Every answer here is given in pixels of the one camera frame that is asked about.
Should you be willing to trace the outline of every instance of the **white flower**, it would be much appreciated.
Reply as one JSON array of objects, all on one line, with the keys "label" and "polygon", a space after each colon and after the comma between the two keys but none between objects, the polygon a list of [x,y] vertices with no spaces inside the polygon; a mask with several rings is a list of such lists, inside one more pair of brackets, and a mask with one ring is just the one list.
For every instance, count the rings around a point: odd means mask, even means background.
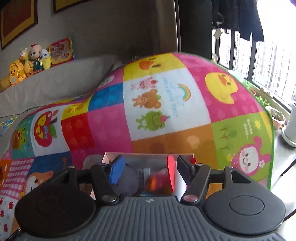
[{"label": "white flower", "polygon": [[259,161],[259,167],[263,167],[265,164],[264,160]]}]

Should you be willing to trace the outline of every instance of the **pink gingham pattern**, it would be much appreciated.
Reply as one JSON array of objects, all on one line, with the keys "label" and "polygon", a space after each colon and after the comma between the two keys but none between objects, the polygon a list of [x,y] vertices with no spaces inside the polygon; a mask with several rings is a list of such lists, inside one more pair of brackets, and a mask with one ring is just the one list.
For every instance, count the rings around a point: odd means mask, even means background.
[{"label": "pink gingham pattern", "polygon": [[12,161],[0,194],[19,200],[33,161],[34,159]]}]

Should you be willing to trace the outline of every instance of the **play mat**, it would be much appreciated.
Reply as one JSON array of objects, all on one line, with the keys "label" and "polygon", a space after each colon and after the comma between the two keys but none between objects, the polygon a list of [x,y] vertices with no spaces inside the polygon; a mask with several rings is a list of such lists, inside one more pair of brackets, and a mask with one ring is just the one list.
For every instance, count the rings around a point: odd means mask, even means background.
[{"label": "play mat", "polygon": [[167,53],[113,71],[92,93],[29,114],[0,161],[0,240],[17,201],[68,165],[105,152],[193,153],[270,187],[273,124],[235,78],[198,56]]}]

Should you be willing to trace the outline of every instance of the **black circular disc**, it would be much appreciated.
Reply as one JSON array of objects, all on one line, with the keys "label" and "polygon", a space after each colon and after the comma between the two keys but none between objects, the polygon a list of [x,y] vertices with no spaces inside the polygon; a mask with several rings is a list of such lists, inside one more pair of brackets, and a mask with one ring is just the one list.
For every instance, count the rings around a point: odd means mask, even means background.
[{"label": "black circular disc", "polygon": [[264,187],[232,184],[209,196],[204,212],[223,230],[255,236],[276,230],[284,219],[285,206]]},{"label": "black circular disc", "polygon": [[36,237],[57,238],[86,225],[96,211],[94,200],[67,184],[45,186],[22,198],[15,217],[22,229]]}]

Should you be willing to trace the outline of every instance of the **picture frame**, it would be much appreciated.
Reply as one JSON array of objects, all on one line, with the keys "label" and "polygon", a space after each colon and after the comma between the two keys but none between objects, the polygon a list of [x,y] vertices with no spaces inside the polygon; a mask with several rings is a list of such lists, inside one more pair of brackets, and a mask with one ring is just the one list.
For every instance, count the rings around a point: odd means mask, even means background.
[{"label": "picture frame", "polygon": [[12,0],[0,11],[1,49],[38,23],[37,0]]},{"label": "picture frame", "polygon": [[87,2],[89,0],[53,0],[54,4],[54,13],[58,13],[60,11],[63,11],[69,7],[72,7],[74,5]]}]

